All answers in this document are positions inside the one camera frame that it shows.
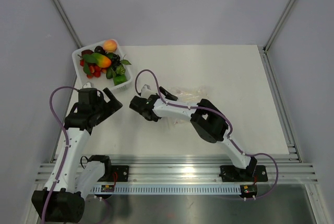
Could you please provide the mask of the clear zip top bag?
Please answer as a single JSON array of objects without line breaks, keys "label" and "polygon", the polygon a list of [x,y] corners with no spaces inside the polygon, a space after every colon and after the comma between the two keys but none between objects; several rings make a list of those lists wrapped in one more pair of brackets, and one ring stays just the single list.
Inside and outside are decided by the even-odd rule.
[{"label": "clear zip top bag", "polygon": [[209,99],[205,86],[194,88],[170,87],[168,91],[177,96],[179,102],[199,103],[201,99]]}]

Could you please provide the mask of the red cherry bunch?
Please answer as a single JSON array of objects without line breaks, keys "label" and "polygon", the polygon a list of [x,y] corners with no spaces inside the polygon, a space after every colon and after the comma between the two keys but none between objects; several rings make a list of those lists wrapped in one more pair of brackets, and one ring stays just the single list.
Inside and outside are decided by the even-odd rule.
[{"label": "red cherry bunch", "polygon": [[89,79],[92,79],[93,77],[99,78],[102,74],[106,74],[107,71],[106,68],[102,68],[94,63],[86,63],[83,59],[79,61],[79,65]]}]

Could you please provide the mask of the dark grape bunch with leaves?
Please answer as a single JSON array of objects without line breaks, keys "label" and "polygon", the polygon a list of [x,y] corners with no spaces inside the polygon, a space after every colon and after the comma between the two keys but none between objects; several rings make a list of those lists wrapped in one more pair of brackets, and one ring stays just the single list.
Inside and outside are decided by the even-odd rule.
[{"label": "dark grape bunch with leaves", "polygon": [[121,59],[118,54],[108,53],[106,55],[111,60],[111,66],[107,68],[106,78],[112,79],[126,73],[126,65],[131,65],[129,60]]}]

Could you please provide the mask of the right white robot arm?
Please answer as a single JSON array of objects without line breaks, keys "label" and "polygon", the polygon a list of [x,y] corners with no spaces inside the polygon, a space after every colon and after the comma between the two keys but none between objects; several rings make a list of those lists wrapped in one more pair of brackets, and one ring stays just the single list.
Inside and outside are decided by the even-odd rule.
[{"label": "right white robot arm", "polygon": [[148,85],[134,96],[129,108],[147,121],[170,117],[190,122],[201,139],[219,144],[232,161],[232,166],[222,169],[223,178],[235,181],[253,181],[257,160],[247,155],[232,139],[232,125],[225,116],[207,99],[198,103],[182,102],[163,87],[154,93]]}]

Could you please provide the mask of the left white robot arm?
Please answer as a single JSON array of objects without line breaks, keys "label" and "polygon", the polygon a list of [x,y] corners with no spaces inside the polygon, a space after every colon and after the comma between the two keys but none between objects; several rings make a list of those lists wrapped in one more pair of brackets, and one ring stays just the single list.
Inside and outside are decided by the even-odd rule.
[{"label": "left white robot arm", "polygon": [[95,126],[122,108],[108,89],[81,88],[78,101],[61,122],[65,141],[54,169],[42,190],[33,192],[31,201],[41,223],[78,223],[85,209],[85,200],[98,180],[107,181],[113,169],[108,156],[93,155],[77,175],[82,152]]}]

